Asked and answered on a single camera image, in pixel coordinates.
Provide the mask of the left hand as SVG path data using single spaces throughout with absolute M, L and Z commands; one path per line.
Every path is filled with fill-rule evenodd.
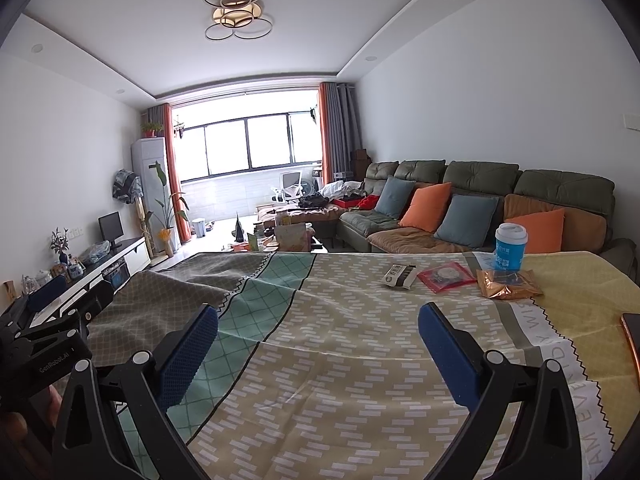
M 47 403 L 44 420 L 50 428 L 55 428 L 58 423 L 58 414 L 60 414 L 62 396 L 60 396 L 54 385 L 50 385 L 46 393 Z M 46 466 L 50 455 L 40 451 L 32 442 L 27 441 L 29 429 L 26 420 L 21 414 L 9 413 L 3 415 L 1 417 L 1 427 L 26 463 L 30 463 L 34 468 Z

